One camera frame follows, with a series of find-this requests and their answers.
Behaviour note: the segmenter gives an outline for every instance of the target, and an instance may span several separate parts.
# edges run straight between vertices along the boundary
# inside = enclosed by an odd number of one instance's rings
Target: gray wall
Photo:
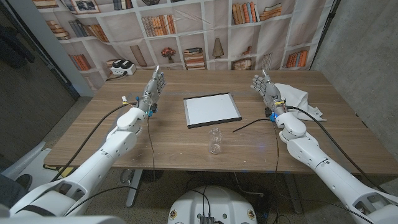
[[[398,1],[341,1],[321,71],[398,161]]]

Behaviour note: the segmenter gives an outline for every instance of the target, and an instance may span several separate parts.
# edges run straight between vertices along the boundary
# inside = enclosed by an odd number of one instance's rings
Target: clear plastic cup
[[[213,128],[209,132],[209,152],[219,154],[223,143],[223,135],[218,128]]]

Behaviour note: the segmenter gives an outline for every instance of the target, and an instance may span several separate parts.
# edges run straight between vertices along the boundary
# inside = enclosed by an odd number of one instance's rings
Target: wire
[[[245,190],[242,190],[241,186],[239,185],[239,181],[238,181],[238,177],[236,176],[236,173],[234,172],[235,175],[235,179],[236,179],[236,183],[238,184],[239,190],[241,190],[242,192],[246,193],[246,194],[255,194],[255,195],[259,195],[260,197],[263,197],[264,194],[263,193],[257,193],[257,192],[247,192]]]
[[[150,142],[150,147],[152,148],[152,162],[154,164],[154,182],[155,182],[155,151],[154,151],[154,145],[152,144],[152,138],[150,138],[150,132],[149,132],[149,118],[147,119],[147,124],[148,124],[148,136],[149,136],[149,142]]]
[[[206,200],[207,200],[207,204],[209,205],[209,214],[210,214],[210,202],[209,202],[209,199],[207,198],[207,196],[204,194],[204,193],[201,193],[201,192],[199,192],[199,191],[197,191],[197,190],[193,190],[193,189],[187,189],[187,190],[191,190],[191,191],[193,191],[193,192],[196,192],[196,193],[198,193],[198,194],[201,194],[201,195],[203,195],[205,198],[206,198]],[[205,203],[203,203],[203,216],[205,216]]]
[[[286,216],[286,215],[279,215],[278,217],[285,217],[285,218],[287,219],[287,221],[289,221],[289,224],[292,224],[292,222],[290,221],[290,219],[289,219],[289,218],[287,218],[287,216]]]
[[[125,77],[126,75],[127,75],[127,71],[124,71],[123,75],[120,75],[120,76],[114,77],[114,78],[107,78],[105,81],[120,79],[121,77]]]
[[[243,129],[243,128],[249,126],[250,124],[256,123],[257,121],[269,121],[269,119],[264,119],[264,118],[262,118],[262,119],[257,119],[257,120],[255,120],[255,121],[253,121],[253,122],[250,122],[249,124],[247,124],[247,125],[245,125],[245,126],[243,126],[243,127],[240,127],[240,128],[238,128],[238,129],[234,130],[232,133],[234,133],[235,131],[239,131],[240,129]]]
[[[63,216],[69,215],[71,212],[73,212],[73,211],[74,211],[76,208],[78,208],[80,205],[83,205],[85,202],[87,202],[88,200],[92,199],[92,198],[95,197],[95,196],[98,196],[98,195],[100,195],[100,194],[102,194],[102,193],[105,193],[105,192],[108,192],[108,191],[110,191],[110,190],[116,190],[116,189],[121,189],[121,188],[130,188],[130,189],[134,189],[134,190],[140,190],[140,189],[137,189],[137,188],[135,188],[135,187],[130,187],[130,186],[119,186],[119,187],[113,187],[113,188],[111,188],[111,189],[103,190],[103,191],[101,191],[101,192],[98,192],[97,194],[94,194],[94,195],[88,197],[88,198],[85,199],[84,201],[80,202],[78,205],[76,205],[73,209],[69,210],[69,212],[67,212],[67,213],[64,214]]]
[[[127,104],[123,104],[121,106],[118,106],[117,108],[111,110],[108,114],[106,114],[99,122],[98,124],[93,128],[93,130],[91,131],[91,133],[89,133],[89,135],[87,136],[87,138],[83,141],[83,143],[81,144],[81,146],[77,149],[77,151],[75,152],[75,154],[69,159],[69,161],[58,171],[58,174],[51,180],[51,182],[56,181],[58,179],[58,177],[63,173],[63,171],[65,171],[66,168],[69,167],[69,165],[72,163],[72,161],[76,158],[76,156],[79,154],[79,152],[81,151],[81,149],[83,149],[84,145],[87,143],[87,141],[89,140],[89,138],[93,135],[93,133],[95,132],[95,130],[97,130],[98,126],[100,126],[100,124],[105,120],[105,118],[107,118],[109,115],[111,115],[113,112],[117,111],[118,109],[122,108],[123,106],[127,106]]]
[[[311,119],[313,119],[318,125],[319,127],[322,128],[322,130],[325,132],[325,134],[330,138],[330,140],[335,144],[335,146],[338,148],[338,150],[340,150],[341,153],[343,153],[343,155],[345,156],[345,158],[347,158],[350,163],[352,163],[352,165],[355,166],[355,168],[357,168],[357,170],[359,170],[359,172],[365,177],[367,178],[367,180],[372,183],[377,189],[379,189],[381,192],[388,194],[382,187],[378,186],[377,184],[375,184],[373,181],[371,181],[371,179],[368,177],[368,175],[365,174],[365,172],[347,155],[347,153],[345,153],[345,151],[339,146],[339,144],[333,139],[333,137],[329,134],[329,132],[323,127],[323,125],[317,121],[313,116],[311,116],[310,114],[308,114],[306,111],[301,110],[300,108],[294,107],[294,106],[288,106],[287,109],[295,109],[298,110],[300,112],[305,113],[307,116],[309,116]]]
[[[342,206],[340,206],[340,205],[334,204],[334,203],[330,203],[330,202],[326,202],[326,201],[322,201],[322,200],[314,200],[314,199],[292,198],[292,197],[288,197],[288,196],[282,194],[282,193],[280,192],[280,190],[279,190],[279,188],[278,188],[278,184],[277,184],[277,177],[278,177],[277,171],[278,171],[278,162],[279,162],[279,143],[278,143],[279,141],[278,141],[278,134],[276,133],[275,122],[272,122],[272,125],[274,126],[275,138],[276,138],[276,147],[277,147],[277,159],[276,159],[276,167],[275,167],[275,187],[276,187],[276,190],[278,191],[278,193],[279,193],[280,196],[282,196],[284,199],[287,199],[287,200],[299,200],[299,201],[301,201],[301,202],[304,201],[304,202],[322,202],[322,203],[327,203],[327,204],[329,204],[329,205],[333,205],[333,206],[339,207],[339,208],[341,208],[341,209],[344,209],[344,210],[346,210],[347,212],[350,212],[350,213],[352,213],[352,214],[358,216],[359,218],[362,218],[363,220],[367,221],[368,223],[372,223],[372,224],[373,224],[372,221],[368,220],[368,219],[365,218],[365,217],[362,217],[360,214],[358,214],[358,213],[356,213],[356,212],[354,212],[354,211],[352,211],[352,210],[350,210],[350,209],[348,209],[348,208],[345,208],[345,207],[342,207]]]

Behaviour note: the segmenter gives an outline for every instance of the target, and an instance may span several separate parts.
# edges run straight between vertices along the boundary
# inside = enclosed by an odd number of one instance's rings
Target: white tablet
[[[242,120],[231,93],[184,98],[188,128]]]

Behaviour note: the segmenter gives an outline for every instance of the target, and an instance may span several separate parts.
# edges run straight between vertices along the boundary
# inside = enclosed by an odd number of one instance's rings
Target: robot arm
[[[251,87],[260,93],[266,106],[272,110],[270,120],[275,121],[278,128],[283,128],[279,136],[287,143],[289,154],[309,166],[346,208],[373,223],[396,223],[398,197],[364,185],[326,155],[317,140],[307,133],[304,123],[286,110],[279,90],[271,82],[269,75],[262,72],[264,77],[256,75]],[[356,215],[351,216],[356,223],[368,223]]]
[[[156,112],[156,102],[164,86],[164,74],[159,72],[158,66],[139,103],[118,119],[106,142],[68,177],[41,185],[25,195],[10,209],[11,216],[63,216],[93,195],[114,162],[136,145],[141,125]],[[88,203],[79,206],[68,216],[84,214],[87,206]]]

